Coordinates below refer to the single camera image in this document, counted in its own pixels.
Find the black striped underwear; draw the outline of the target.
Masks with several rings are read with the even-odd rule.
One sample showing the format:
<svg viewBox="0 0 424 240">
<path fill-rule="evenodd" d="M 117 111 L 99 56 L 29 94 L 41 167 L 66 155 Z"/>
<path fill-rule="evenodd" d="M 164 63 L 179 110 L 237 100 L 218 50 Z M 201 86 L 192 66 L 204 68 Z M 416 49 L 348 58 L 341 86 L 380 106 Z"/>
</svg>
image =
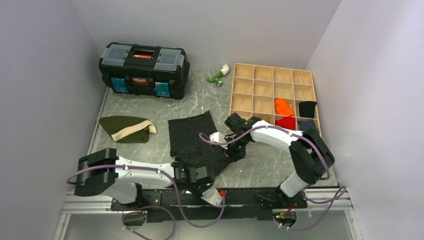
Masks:
<svg viewBox="0 0 424 240">
<path fill-rule="evenodd" d="M 202 114 L 168 120 L 170 156 L 193 168 L 208 167 L 215 175 L 232 163 L 221 146 L 204 142 L 199 133 L 209 136 L 217 128 L 208 110 Z"/>
</svg>

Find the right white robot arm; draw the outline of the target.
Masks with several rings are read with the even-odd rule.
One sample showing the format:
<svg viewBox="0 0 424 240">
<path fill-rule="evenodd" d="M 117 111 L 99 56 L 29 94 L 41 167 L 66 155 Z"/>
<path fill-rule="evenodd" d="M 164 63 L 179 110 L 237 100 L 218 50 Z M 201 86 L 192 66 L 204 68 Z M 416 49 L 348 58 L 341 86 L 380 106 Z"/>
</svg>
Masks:
<svg viewBox="0 0 424 240">
<path fill-rule="evenodd" d="M 280 207 L 289 207 L 303 189 L 330 177 L 335 158 L 317 131 L 289 130 L 259 117 L 245 120 L 237 113 L 231 114 L 224 123 L 234 134 L 225 137 L 225 153 L 233 161 L 245 157 L 249 143 L 267 144 L 290 154 L 294 172 L 282 181 L 275 194 Z"/>
</svg>

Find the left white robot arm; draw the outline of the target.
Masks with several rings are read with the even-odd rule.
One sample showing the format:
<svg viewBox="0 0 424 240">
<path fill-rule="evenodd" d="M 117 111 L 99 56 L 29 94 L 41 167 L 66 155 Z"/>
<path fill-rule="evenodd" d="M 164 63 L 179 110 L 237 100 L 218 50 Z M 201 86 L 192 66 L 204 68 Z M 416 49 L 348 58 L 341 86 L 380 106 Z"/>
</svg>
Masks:
<svg viewBox="0 0 424 240">
<path fill-rule="evenodd" d="M 72 178 L 76 196 L 108 196 L 131 210 L 144 203 L 143 185 L 187 190 L 212 206 L 219 206 L 223 200 L 213 186 L 215 174 L 206 166 L 195 168 L 180 160 L 161 164 L 138 162 L 118 156 L 115 148 L 81 157 Z"/>
</svg>

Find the wooden compartment tray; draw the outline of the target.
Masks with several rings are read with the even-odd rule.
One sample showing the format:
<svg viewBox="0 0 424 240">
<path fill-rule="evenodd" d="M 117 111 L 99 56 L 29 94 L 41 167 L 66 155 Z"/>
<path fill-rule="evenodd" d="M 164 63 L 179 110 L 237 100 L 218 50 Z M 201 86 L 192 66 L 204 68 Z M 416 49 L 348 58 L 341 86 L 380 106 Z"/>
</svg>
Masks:
<svg viewBox="0 0 424 240">
<path fill-rule="evenodd" d="M 311 71 L 247 63 L 235 63 L 233 70 L 230 114 L 237 113 L 245 120 L 267 115 L 275 125 L 275 120 L 287 117 L 275 112 L 275 100 L 284 99 L 294 111 L 296 131 L 299 131 L 299 120 L 312 119 L 321 132 L 318 103 L 315 118 L 299 116 L 300 102 L 317 102 Z"/>
</svg>

